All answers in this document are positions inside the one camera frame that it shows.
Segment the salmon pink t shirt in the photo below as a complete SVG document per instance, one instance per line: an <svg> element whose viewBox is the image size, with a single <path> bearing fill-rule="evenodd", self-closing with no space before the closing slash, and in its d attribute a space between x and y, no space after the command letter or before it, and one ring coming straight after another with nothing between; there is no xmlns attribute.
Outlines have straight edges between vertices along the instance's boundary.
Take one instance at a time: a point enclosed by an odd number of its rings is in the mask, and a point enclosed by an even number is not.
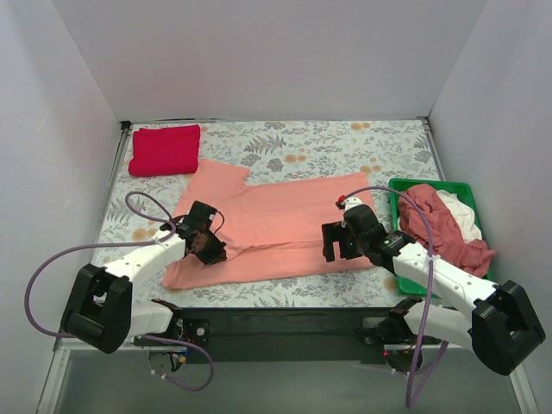
<svg viewBox="0 0 552 414"><path fill-rule="evenodd" d="M185 214L196 201L221 211L214 226L227 244L227 259L206 266L189 255L166 269L165 288L194 289L371 267L365 257L333 262L323 257L322 226L342 219L337 199L366 187L366 174L267 185L247 185L248 175L246 167L200 160L175 213Z"/></svg>

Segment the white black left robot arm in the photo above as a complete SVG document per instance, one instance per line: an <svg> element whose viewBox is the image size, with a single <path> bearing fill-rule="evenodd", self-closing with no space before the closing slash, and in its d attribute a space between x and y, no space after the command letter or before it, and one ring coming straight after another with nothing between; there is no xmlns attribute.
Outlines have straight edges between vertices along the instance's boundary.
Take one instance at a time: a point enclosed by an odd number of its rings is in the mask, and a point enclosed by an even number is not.
<svg viewBox="0 0 552 414"><path fill-rule="evenodd" d="M172 264L194 255L206 265L227 259L226 243L209 230L183 235L159 230L152 241L102 267L82 267L74 281L60 330L110 354L130 337L176 339L179 308L161 299L134 303L135 290Z"/></svg>

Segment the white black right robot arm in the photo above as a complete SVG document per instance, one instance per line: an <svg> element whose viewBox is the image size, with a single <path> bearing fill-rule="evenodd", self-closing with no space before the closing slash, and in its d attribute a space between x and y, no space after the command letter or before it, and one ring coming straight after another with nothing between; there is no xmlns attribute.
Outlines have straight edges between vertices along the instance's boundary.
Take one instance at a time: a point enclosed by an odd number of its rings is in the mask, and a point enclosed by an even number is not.
<svg viewBox="0 0 552 414"><path fill-rule="evenodd" d="M546 339L525 289L509 280L497 285L479 279L437 256L405 233L388 233L382 225L353 230L340 222L322 226L323 256L335 258L339 244L344 259L367 257L374 265L417 283L429 282L448 308L430 308L429 336L474 351L495 373L510 374Z"/></svg>

